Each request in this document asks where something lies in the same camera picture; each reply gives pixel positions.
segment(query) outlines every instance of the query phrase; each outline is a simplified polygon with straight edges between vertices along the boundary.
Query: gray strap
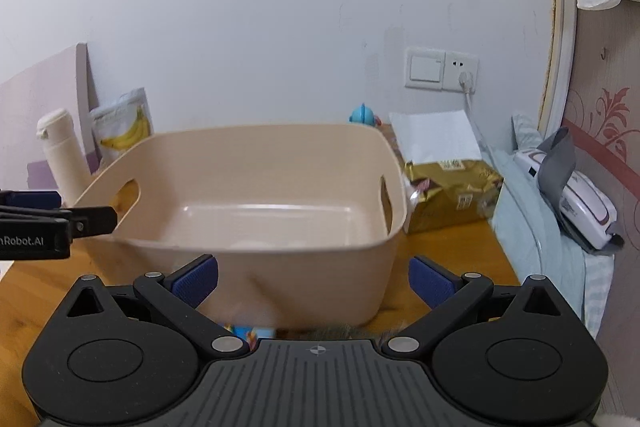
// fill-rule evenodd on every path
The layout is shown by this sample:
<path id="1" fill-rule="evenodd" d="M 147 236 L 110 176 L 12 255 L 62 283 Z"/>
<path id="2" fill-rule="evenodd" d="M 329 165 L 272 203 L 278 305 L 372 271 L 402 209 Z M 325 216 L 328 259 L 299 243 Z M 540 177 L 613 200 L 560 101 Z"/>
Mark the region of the gray strap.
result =
<path id="1" fill-rule="evenodd" d="M 540 194 L 556 215 L 556 219 L 562 229 L 569 237 L 578 243 L 585 252 L 611 254 L 620 250 L 625 242 L 622 236 L 618 234 L 613 234 L 611 241 L 609 241 L 602 250 L 596 250 L 560 210 L 562 191 L 569 181 L 569 178 L 571 178 L 571 174 L 575 171 L 576 165 L 574 141 L 567 127 L 558 129 L 555 134 L 544 140 L 538 146 L 538 149 L 546 153 L 546 157 L 538 170 L 538 187 L 540 188 Z"/>

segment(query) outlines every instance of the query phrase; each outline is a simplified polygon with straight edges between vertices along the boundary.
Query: banana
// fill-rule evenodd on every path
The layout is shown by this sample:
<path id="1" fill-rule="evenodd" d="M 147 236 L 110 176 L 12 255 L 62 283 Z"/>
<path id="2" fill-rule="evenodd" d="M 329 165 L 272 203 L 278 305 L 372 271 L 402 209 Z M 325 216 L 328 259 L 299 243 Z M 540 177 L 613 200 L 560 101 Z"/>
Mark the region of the banana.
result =
<path id="1" fill-rule="evenodd" d="M 116 151 L 126 151 L 150 135 L 151 124 L 142 107 L 139 106 L 136 110 L 136 119 L 126 133 L 114 136 L 113 138 L 100 140 L 100 144 Z"/>

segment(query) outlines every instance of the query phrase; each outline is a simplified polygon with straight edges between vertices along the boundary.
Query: wall socket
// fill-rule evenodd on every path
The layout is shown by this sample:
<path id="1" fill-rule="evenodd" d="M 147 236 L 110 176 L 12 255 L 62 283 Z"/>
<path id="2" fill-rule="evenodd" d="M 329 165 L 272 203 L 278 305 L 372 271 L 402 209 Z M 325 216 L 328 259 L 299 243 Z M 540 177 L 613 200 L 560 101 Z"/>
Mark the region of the wall socket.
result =
<path id="1" fill-rule="evenodd" d="M 442 89 L 463 92 L 462 86 L 460 86 L 460 75 L 468 73 L 466 77 L 470 83 L 470 92 L 474 92 L 478 76 L 478 62 L 478 57 L 475 55 L 446 52 Z"/>

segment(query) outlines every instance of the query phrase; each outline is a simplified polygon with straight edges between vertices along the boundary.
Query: storage bin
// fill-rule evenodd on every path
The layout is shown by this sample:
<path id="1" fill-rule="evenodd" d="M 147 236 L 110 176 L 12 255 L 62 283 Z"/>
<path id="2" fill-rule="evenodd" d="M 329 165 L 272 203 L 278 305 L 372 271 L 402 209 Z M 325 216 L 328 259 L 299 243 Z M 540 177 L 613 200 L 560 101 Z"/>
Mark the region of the storage bin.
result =
<path id="1" fill-rule="evenodd" d="M 203 253 L 220 280 L 198 308 L 220 324 L 360 325 L 380 306 L 406 217 L 401 171 L 359 124 L 236 126 L 156 134 L 76 206 L 140 193 L 111 235 L 83 239 L 110 283 L 172 272 Z"/>

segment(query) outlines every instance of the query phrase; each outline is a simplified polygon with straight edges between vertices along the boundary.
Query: white bottle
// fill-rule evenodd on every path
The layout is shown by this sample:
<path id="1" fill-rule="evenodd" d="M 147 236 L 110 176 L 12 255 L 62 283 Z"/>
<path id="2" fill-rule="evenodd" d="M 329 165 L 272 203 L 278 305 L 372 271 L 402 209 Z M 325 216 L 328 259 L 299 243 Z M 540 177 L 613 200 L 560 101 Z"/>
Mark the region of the white bottle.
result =
<path id="1" fill-rule="evenodd" d="M 66 206 L 73 206 L 91 184 L 91 172 L 69 111 L 58 109 L 40 118 L 36 136 L 42 140 L 44 155 L 62 200 Z"/>

